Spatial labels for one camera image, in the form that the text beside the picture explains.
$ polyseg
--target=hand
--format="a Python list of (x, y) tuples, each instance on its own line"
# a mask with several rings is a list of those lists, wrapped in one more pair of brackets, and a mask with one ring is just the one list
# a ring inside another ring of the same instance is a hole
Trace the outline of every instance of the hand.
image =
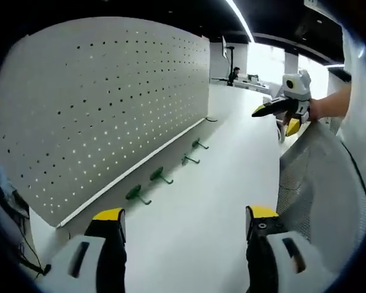
[[(293, 112), (286, 112), (285, 113), (285, 117), (283, 118), (283, 125), (287, 125), (290, 122), (290, 119), (292, 119), (293, 116)], [(309, 118), (308, 121), (315, 121), (318, 119), (321, 119), (322, 114), (321, 114), (321, 108), (320, 108), (320, 103), (319, 100), (317, 99), (310, 99), (309, 100)]]

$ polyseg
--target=white desk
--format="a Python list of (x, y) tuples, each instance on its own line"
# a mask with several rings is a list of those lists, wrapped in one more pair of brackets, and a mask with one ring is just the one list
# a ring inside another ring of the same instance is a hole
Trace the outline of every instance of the white desk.
[(243, 89), (254, 90), (255, 92), (270, 94), (270, 88), (268, 85), (252, 84), (250, 82), (239, 81), (238, 79), (233, 82), (235, 87), (241, 87)]
[(245, 206), (275, 209), (279, 146), (274, 116), (252, 118), (263, 94), (210, 85), (220, 126), (187, 164), (126, 216), (128, 293), (245, 292)]

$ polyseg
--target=person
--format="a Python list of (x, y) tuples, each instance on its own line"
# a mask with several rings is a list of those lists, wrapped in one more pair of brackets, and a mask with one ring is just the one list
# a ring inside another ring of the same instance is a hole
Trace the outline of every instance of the person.
[(230, 86), (230, 87), (233, 86), (233, 81), (238, 78), (239, 73), (240, 73), (239, 67), (233, 68), (233, 72), (230, 73), (229, 78), (228, 78), (228, 83), (227, 83), (228, 86)]

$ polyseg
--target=pegboard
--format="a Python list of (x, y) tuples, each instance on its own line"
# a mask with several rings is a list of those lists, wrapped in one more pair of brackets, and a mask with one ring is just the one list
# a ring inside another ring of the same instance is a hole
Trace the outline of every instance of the pegboard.
[(0, 161), (57, 225), (206, 116), (208, 95), (205, 39), (134, 18), (48, 27), (15, 44), (0, 71)]

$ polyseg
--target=green hook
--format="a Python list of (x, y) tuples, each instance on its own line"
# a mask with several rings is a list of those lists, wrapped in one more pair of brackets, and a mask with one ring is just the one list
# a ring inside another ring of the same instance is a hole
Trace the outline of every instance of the green hook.
[(150, 180), (153, 181), (153, 180), (156, 180), (157, 178), (161, 178), (163, 179), (165, 182), (167, 182), (168, 184), (172, 184), (173, 183), (173, 180), (171, 181), (168, 181), (167, 179), (164, 178), (164, 176), (162, 175), (163, 173), (163, 170), (164, 168), (163, 167), (160, 167), (158, 168), (155, 172), (152, 173), (151, 177), (150, 177)]
[(141, 184), (133, 187), (128, 194), (126, 194), (126, 199), (127, 200), (132, 200), (136, 197), (138, 197), (144, 204), (148, 205), (150, 204), (152, 201), (151, 200), (144, 200), (141, 196), (140, 196), (140, 191), (141, 191)]
[(200, 140), (201, 140), (200, 138), (198, 138), (198, 139), (194, 140), (194, 141), (193, 141), (193, 143), (191, 144), (191, 146), (192, 146), (193, 148), (197, 148), (197, 147), (198, 147), (198, 145), (200, 145), (200, 146), (201, 146), (201, 147), (203, 147), (205, 150), (207, 150), (209, 147), (208, 147), (208, 146), (204, 146), (202, 143), (200, 143), (200, 142), (199, 142)]
[(182, 165), (184, 165), (187, 162), (187, 160), (192, 161), (192, 162), (194, 162), (196, 164), (199, 164), (199, 162), (201, 162), (201, 160), (197, 160), (197, 161), (196, 160), (193, 160), (192, 158), (187, 157), (187, 155), (184, 154), (184, 157), (182, 159)]

